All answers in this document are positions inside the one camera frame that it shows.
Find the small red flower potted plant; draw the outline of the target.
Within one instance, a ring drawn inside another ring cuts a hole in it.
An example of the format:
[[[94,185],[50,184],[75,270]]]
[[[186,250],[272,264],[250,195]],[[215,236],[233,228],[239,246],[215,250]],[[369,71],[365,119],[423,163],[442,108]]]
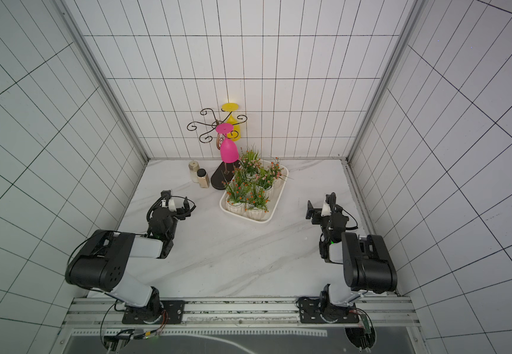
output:
[[[285,174],[284,167],[281,165],[281,160],[278,157],[275,157],[270,162],[269,175],[272,177],[274,186],[287,180],[287,175]]]

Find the orange potted plant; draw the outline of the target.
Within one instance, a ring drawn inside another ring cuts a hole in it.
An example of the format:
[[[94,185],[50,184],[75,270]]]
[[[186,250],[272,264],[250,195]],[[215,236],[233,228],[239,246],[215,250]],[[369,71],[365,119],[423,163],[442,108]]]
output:
[[[269,199],[266,199],[260,187],[252,185],[246,194],[246,216],[254,221],[263,221],[269,212],[268,203]]]

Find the pink potted plant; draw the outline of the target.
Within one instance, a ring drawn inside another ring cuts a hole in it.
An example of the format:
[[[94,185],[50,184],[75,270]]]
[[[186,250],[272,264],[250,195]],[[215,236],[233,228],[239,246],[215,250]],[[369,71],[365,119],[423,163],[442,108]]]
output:
[[[270,199],[276,180],[276,173],[273,168],[262,167],[258,171],[255,183],[263,191],[266,199]]]

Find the green potted plant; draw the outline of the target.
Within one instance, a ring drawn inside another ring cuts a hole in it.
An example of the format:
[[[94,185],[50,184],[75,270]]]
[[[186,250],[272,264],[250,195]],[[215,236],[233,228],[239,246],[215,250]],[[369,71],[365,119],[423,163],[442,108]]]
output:
[[[260,153],[254,149],[243,150],[240,155],[240,163],[247,176],[256,176],[262,166]]]

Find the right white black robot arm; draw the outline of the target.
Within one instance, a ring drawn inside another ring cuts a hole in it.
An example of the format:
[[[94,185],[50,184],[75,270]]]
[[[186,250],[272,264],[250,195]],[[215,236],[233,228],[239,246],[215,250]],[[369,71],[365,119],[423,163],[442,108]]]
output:
[[[358,227],[349,227],[349,217],[335,202],[334,194],[327,195],[321,208],[308,203],[306,219],[321,228],[319,254],[326,262],[333,264],[330,248],[336,243],[342,245],[343,277],[350,290],[359,292],[344,305],[331,302],[329,285],[320,292],[318,298],[301,297],[297,301],[300,322],[303,324],[368,324],[367,314],[359,310],[353,301],[365,292],[383,294],[397,288],[397,272],[393,265],[383,237],[367,235],[359,237]]]

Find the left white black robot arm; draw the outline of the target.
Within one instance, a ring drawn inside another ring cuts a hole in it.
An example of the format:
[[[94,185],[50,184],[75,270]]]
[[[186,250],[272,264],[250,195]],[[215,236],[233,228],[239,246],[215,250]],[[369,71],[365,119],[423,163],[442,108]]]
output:
[[[187,197],[162,191],[146,214],[146,233],[96,230],[72,252],[65,272],[67,283],[123,302],[123,324],[180,324],[185,302],[161,300],[159,290],[139,281],[127,265],[130,259],[167,258],[178,222],[190,217],[195,208]]]

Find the white rectangular storage tray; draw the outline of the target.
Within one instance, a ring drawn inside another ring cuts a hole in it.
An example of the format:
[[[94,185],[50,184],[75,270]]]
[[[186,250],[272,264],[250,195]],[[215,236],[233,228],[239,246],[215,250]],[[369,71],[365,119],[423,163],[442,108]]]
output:
[[[256,174],[236,168],[225,184],[220,209],[226,214],[256,224],[272,220],[285,189],[289,172],[278,160],[263,161]]]

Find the black cap spice bottle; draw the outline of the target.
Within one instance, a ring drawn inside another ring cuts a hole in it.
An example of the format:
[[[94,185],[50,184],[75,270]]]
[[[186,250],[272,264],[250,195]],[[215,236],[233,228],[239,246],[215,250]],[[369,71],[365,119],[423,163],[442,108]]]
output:
[[[205,169],[198,169],[197,172],[198,183],[201,188],[209,188],[210,187],[210,178],[207,175],[207,171]]]

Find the beige cap spice bottle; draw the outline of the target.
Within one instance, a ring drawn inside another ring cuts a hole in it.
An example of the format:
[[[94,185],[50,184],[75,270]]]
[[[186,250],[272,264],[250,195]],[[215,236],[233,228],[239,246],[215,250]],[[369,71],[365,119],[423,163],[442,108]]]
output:
[[[190,161],[188,164],[191,180],[194,183],[198,183],[198,170],[199,164],[197,161]]]

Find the pink plastic goblet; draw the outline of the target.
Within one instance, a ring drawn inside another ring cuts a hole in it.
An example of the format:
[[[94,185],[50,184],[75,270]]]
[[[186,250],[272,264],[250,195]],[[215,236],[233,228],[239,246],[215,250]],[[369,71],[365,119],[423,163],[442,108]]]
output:
[[[221,160],[224,163],[232,164],[239,159],[237,145],[227,137],[227,134],[233,131],[232,125],[222,123],[216,127],[217,146],[221,154]]]

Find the yellow plastic goblet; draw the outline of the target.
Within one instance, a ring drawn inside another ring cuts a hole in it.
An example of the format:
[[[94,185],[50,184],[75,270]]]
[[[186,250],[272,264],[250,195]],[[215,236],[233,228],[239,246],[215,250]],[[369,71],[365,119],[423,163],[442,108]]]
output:
[[[223,112],[228,113],[225,122],[232,125],[232,127],[233,127],[233,131],[231,133],[227,134],[227,137],[234,142],[238,141],[241,138],[241,130],[240,130],[240,125],[239,125],[240,122],[233,115],[233,113],[236,112],[238,109],[239,109],[239,105],[237,103],[225,103],[221,107],[221,110]]]

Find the black scroll goblet rack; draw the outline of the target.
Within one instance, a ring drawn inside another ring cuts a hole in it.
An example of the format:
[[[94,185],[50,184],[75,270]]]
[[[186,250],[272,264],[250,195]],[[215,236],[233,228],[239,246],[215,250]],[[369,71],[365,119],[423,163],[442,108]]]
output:
[[[229,122],[229,119],[233,117],[233,113],[238,109],[239,105],[237,103],[223,104],[221,111],[226,112],[227,116],[219,120],[213,109],[205,108],[200,111],[200,115],[213,115],[213,122],[192,121],[187,125],[188,131],[196,131],[200,125],[207,127],[207,131],[198,137],[201,143],[216,142],[216,147],[221,156],[221,163],[210,178],[210,184],[216,190],[225,190],[226,186],[233,180],[235,171],[241,166],[240,153],[235,141],[235,139],[241,137],[241,133],[236,131],[235,128],[246,123],[248,117],[245,114],[240,114],[235,122]]]

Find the aluminium mounting rail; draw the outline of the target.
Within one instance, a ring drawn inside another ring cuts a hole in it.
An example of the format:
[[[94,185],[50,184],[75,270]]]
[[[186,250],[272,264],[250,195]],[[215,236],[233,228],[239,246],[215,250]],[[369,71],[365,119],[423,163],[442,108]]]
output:
[[[109,299],[76,299],[65,326],[115,330],[127,327],[418,327],[408,297],[365,296],[349,304],[333,304],[324,296],[300,298],[163,299],[162,312],[146,322],[136,311]]]

